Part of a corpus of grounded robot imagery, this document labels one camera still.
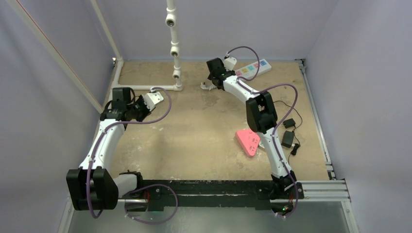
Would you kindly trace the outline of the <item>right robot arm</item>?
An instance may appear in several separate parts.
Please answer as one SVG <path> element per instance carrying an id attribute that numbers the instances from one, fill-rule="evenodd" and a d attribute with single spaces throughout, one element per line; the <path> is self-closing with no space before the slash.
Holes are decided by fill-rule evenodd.
<path id="1" fill-rule="evenodd" d="M 264 145 L 271 166 L 273 187 L 271 198 L 283 198 L 289 193 L 298 198 L 299 188 L 296 176 L 281 148 L 277 134 L 279 123 L 270 88 L 257 91 L 248 86 L 233 70 L 224 66 L 222 59 L 214 58 L 206 62 L 209 70 L 208 80 L 245 104 L 249 128 L 255 132 Z"/>

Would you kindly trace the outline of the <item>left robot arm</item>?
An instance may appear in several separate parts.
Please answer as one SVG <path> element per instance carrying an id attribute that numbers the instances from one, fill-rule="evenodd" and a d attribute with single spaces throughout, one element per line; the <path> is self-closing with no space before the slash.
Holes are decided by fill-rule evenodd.
<path id="1" fill-rule="evenodd" d="M 163 97 L 157 92 L 136 96 L 129 87 L 114 88 L 112 97 L 100 114 L 98 134 L 86 158 L 66 175 L 71 201 L 77 211 L 112 210 L 125 194 L 138 199 L 145 192 L 140 172 L 123 172 L 114 179 L 108 170 L 126 123 L 142 122 Z"/>

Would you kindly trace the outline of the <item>white multicolour power strip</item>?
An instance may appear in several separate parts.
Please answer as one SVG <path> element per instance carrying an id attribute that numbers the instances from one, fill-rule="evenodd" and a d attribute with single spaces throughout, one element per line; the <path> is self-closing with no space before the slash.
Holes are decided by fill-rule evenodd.
<path id="1" fill-rule="evenodd" d="M 254 62 L 244 67 L 241 67 L 235 70 L 235 74 L 246 79 L 251 79 L 255 76 L 256 73 L 257 75 L 261 75 L 271 70 L 271 64 L 266 59 L 260 59 L 259 64 L 257 62 Z"/>

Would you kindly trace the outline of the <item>pink triangular power socket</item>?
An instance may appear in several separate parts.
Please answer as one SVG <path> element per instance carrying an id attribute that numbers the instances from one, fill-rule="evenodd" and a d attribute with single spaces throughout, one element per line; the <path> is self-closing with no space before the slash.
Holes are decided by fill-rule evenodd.
<path id="1" fill-rule="evenodd" d="M 260 143 L 260 137 L 250 129 L 238 130 L 235 138 L 248 157 L 254 157 Z"/>

